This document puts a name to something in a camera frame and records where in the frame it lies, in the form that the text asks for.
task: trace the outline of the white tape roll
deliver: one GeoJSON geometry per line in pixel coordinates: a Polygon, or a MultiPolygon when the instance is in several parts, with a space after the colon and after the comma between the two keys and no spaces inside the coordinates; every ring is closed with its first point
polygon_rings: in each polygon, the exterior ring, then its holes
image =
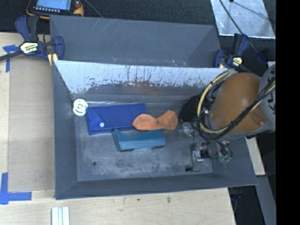
{"type": "Polygon", "coordinates": [[[88,107],[88,103],[83,99],[76,99],[73,103],[73,112],[77,116],[85,115],[86,108],[88,107]]]}

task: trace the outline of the wooden table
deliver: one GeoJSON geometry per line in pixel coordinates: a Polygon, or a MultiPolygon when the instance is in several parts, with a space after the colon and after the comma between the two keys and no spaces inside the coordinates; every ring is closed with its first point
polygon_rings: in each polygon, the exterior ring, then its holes
{"type": "MultiPolygon", "coordinates": [[[[0,33],[0,54],[5,54],[2,50],[4,45],[18,45],[21,42],[19,34],[0,33]]],[[[0,63],[0,173],[8,171],[9,73],[5,72],[5,64],[4,61],[0,63]]],[[[249,150],[256,175],[264,175],[253,139],[249,150]]],[[[0,205],[0,224],[48,225],[51,222],[51,208],[64,206],[70,209],[71,225],[235,224],[227,188],[59,201],[55,200],[54,195],[54,189],[37,190],[32,192],[32,201],[0,205]]]]}

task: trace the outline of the blue clamp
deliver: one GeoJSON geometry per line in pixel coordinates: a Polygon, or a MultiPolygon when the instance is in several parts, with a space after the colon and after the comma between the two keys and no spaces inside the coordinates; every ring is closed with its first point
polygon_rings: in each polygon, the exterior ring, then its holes
{"type": "MultiPolygon", "coordinates": [[[[10,54],[11,52],[19,51],[20,48],[16,45],[8,45],[8,46],[4,46],[3,50],[6,51],[7,54],[10,54]]],[[[10,71],[10,59],[7,59],[5,72],[9,72],[9,71],[10,71]]]]}
{"type": "Polygon", "coordinates": [[[219,68],[222,64],[225,68],[236,68],[242,63],[241,56],[249,45],[249,38],[246,34],[234,34],[233,46],[229,54],[224,50],[218,49],[216,52],[213,67],[219,68]]]}
{"type": "Polygon", "coordinates": [[[61,36],[54,37],[53,41],[42,43],[38,40],[37,22],[39,16],[27,16],[23,15],[17,18],[15,21],[15,27],[18,33],[23,37],[24,42],[19,46],[19,50],[0,57],[0,60],[7,60],[9,58],[25,55],[25,56],[35,56],[42,58],[44,60],[50,60],[50,53],[46,50],[48,46],[55,46],[57,59],[61,60],[63,58],[65,49],[64,42],[61,36]]]}
{"type": "Polygon", "coordinates": [[[0,204],[7,205],[10,201],[30,201],[32,192],[8,192],[8,173],[3,173],[1,177],[0,204]]]}

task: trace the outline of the blue block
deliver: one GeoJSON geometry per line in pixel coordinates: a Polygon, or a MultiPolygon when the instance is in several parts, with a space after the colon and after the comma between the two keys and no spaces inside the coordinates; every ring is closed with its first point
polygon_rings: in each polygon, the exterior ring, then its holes
{"type": "Polygon", "coordinates": [[[114,129],[135,129],[132,123],[142,113],[147,113],[145,104],[88,107],[86,118],[89,134],[108,133],[114,129]]]}
{"type": "Polygon", "coordinates": [[[118,151],[132,151],[145,148],[162,148],[166,145],[165,135],[160,130],[142,132],[136,135],[127,136],[118,129],[113,131],[118,151]]]}

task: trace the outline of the blue tape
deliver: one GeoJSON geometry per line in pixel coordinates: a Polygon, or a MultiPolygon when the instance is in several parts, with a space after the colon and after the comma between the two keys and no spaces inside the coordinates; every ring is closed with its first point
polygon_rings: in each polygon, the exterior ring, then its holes
{"type": "Polygon", "coordinates": [[[1,177],[1,188],[0,188],[0,204],[7,205],[10,201],[31,201],[32,192],[8,192],[8,173],[5,172],[1,177]]]}
{"type": "MultiPolygon", "coordinates": [[[[3,47],[4,51],[6,51],[7,54],[10,54],[11,52],[17,52],[20,50],[20,48],[16,45],[8,45],[3,47]]],[[[5,72],[10,71],[10,59],[6,60],[6,69],[5,72]]]]}

